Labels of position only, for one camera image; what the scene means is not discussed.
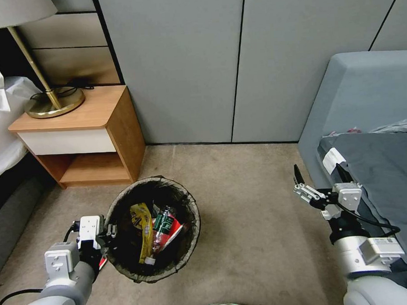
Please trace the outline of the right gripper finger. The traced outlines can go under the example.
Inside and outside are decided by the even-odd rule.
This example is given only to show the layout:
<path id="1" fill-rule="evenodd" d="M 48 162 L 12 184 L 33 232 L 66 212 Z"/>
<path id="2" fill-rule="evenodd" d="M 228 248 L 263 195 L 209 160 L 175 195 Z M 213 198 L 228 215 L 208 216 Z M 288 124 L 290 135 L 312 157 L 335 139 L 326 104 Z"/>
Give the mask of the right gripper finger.
<path id="1" fill-rule="evenodd" d="M 293 192 L 297 194 L 302 200 L 306 201 L 307 203 L 313 202 L 326 202 L 326 196 L 314 189 L 313 187 L 305 184 L 304 178 L 301 175 L 300 168 L 297 164 L 294 166 L 294 189 Z"/>
<path id="2" fill-rule="evenodd" d="M 354 182 L 354 179 L 350 175 L 348 171 L 346 171 L 343 166 L 341 166 L 339 163 L 336 164 L 336 170 L 341 178 L 342 183 L 352 183 Z"/>

